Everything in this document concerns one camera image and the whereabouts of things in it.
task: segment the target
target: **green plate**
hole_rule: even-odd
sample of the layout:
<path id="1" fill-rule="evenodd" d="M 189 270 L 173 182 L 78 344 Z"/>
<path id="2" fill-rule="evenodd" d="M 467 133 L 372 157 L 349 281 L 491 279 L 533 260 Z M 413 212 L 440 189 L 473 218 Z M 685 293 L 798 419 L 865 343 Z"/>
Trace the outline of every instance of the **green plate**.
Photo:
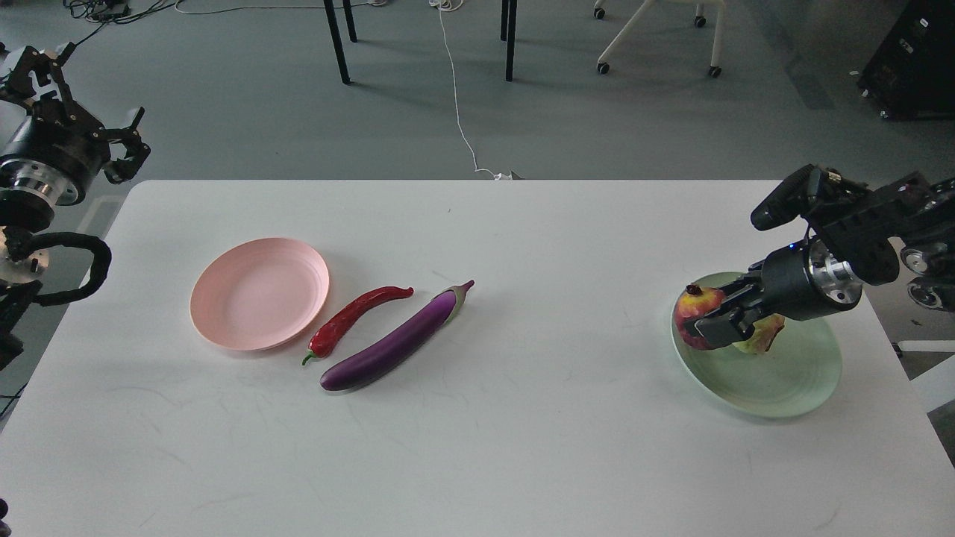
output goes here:
<path id="1" fill-rule="evenodd" d="M 730 283 L 739 272 L 700 278 L 701 286 Z M 676 352 L 707 391 L 733 408 L 762 418 L 792 418 L 815 410 L 836 391 L 842 355 L 836 335 L 822 318 L 786 319 L 765 354 L 744 354 L 734 346 L 698 351 L 683 342 L 670 321 Z"/>

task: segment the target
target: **gray floor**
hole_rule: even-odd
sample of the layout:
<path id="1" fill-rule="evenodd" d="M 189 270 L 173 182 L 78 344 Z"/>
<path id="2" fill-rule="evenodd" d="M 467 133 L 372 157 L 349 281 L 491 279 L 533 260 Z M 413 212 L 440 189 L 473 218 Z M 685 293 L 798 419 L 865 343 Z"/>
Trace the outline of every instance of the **gray floor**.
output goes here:
<path id="1" fill-rule="evenodd" d="M 148 7 L 131 2 L 134 11 Z M 691 6 L 666 2 L 609 60 L 610 73 L 597 75 L 597 56 L 635 9 L 632 0 L 610 0 L 602 21 L 589 0 L 521 0 L 512 83 L 503 80 L 497 0 L 467 0 L 441 19 L 425 0 L 357 7 L 359 42 L 345 43 L 351 86 L 339 81 L 318 10 L 167 10 L 104 28 L 80 46 L 65 73 L 74 96 L 108 126 L 145 107 L 140 130 L 153 154 L 134 183 L 487 180 L 490 174 L 473 171 L 457 130 L 441 21 L 461 125 L 477 164 L 494 173 L 513 170 L 531 180 L 778 180 L 815 162 L 873 185 L 913 170 L 931 181 L 955 175 L 955 121 L 881 120 L 878 103 L 861 98 L 856 86 L 854 72 L 903 0 L 729 3 L 717 79 L 707 77 L 715 13 L 697 30 Z M 307 3 L 272 3 L 278 4 Z M 239 5 L 253 4 L 188 0 L 181 8 Z M 95 27 L 71 19 L 58 3 L 11 0 L 0 7 L 0 40 L 12 49 L 54 48 Z M 0 138 L 21 119 L 18 109 L 0 106 Z M 100 178 L 89 201 L 62 208 L 53 227 L 104 233 L 129 187 Z M 47 285 L 74 285 L 84 259 L 57 255 Z M 955 318 L 907 304 L 902 289 L 870 293 L 890 338 L 950 339 Z M 29 378 L 62 313 L 28 312 L 17 329 L 28 349 L 0 374 L 0 394 Z M 908 357 L 903 362 L 910 372 L 922 367 Z M 955 458 L 955 411 L 934 414 Z"/>

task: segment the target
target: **white cable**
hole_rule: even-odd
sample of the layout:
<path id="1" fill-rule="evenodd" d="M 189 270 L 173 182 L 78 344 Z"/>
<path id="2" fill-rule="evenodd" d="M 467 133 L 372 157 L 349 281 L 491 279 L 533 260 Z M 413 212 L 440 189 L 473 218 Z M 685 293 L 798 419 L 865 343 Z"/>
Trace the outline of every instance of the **white cable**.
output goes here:
<path id="1" fill-rule="evenodd" d="M 428 0 L 428 5 L 432 8 L 437 8 L 438 11 L 444 11 L 450 13 L 451 11 L 457 11 L 461 9 L 461 6 L 464 5 L 465 0 L 461 0 L 456 6 L 453 4 L 453 0 Z"/>
<path id="2" fill-rule="evenodd" d="M 500 174 L 495 174 L 489 169 L 478 167 L 478 155 L 475 153 L 474 147 L 471 147 L 471 142 L 468 141 L 468 137 L 464 136 L 464 128 L 461 127 L 461 110 L 457 106 L 457 76 L 455 75 L 455 59 L 451 57 L 451 47 L 448 46 L 448 33 L 444 30 L 444 18 L 441 16 L 443 12 L 445 12 L 445 10 L 442 8 L 437 9 L 437 20 L 441 23 L 441 35 L 444 37 L 444 50 L 448 51 L 448 60 L 451 61 L 451 82 L 455 88 L 455 115 L 457 116 L 457 130 L 461 133 L 461 138 L 471 151 L 471 158 L 475 163 L 475 173 L 487 172 L 491 174 L 492 178 L 500 179 Z"/>

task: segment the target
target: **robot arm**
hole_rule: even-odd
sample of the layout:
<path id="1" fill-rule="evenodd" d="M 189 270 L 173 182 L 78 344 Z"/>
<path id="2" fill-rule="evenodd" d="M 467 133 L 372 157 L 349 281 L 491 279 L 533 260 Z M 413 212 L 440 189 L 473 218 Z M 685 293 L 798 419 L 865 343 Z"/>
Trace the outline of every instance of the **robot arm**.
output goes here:
<path id="1" fill-rule="evenodd" d="M 720 288 L 723 303 L 688 321 L 714 348 L 743 341 L 772 313 L 806 320 L 854 308 L 863 284 L 899 276 L 889 237 L 905 244 L 905 265 L 919 275 L 908 294 L 920 305 L 955 311 L 955 178 L 929 184 L 919 173 L 869 190 L 838 172 L 806 165 L 787 177 L 750 216 L 758 230 L 802 217 L 815 235 L 770 253 Z"/>
<path id="2" fill-rule="evenodd" d="M 11 330 L 30 304 L 67 304 L 93 294 L 112 259 L 96 237 L 34 233 L 50 226 L 57 205 L 82 202 L 100 170 L 110 183 L 124 183 L 150 153 L 138 131 L 142 108 L 132 112 L 128 126 L 107 129 L 73 99 L 62 67 L 75 48 L 68 43 L 51 54 L 24 47 L 6 54 L 0 68 L 0 100 L 27 112 L 0 151 L 0 370 L 23 350 Z M 4 52 L 0 44 L 0 54 Z M 125 148 L 122 158 L 112 159 L 114 143 Z M 40 294 L 39 277 L 48 263 L 45 248 L 56 246 L 90 250 L 90 279 L 76 290 Z"/>

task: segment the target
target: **black cabinet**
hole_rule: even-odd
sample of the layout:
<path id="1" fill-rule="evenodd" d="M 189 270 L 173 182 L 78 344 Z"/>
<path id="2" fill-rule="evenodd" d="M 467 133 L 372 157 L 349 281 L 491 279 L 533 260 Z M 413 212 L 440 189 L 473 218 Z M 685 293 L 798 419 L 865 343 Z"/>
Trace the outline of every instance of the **black cabinet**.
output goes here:
<path id="1" fill-rule="evenodd" d="M 912 0 L 869 60 L 859 86 L 884 118 L 955 114 L 955 0 Z"/>

